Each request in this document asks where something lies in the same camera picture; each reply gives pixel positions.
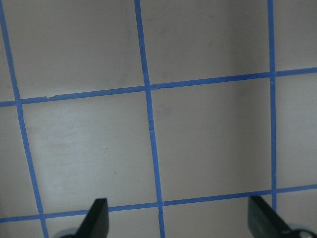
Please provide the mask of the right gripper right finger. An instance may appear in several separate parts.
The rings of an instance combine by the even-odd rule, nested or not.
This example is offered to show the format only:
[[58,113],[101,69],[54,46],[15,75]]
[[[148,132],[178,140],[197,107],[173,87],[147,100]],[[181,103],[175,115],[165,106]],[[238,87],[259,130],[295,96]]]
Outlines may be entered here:
[[288,238],[291,228],[260,196],[248,198],[248,228],[254,238]]

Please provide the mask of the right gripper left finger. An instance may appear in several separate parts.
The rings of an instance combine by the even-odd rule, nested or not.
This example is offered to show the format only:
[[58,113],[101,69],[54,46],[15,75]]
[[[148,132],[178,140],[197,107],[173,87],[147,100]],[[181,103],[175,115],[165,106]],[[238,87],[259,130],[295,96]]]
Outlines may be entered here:
[[109,215],[106,198],[94,201],[76,232],[77,238],[106,238],[109,232]]

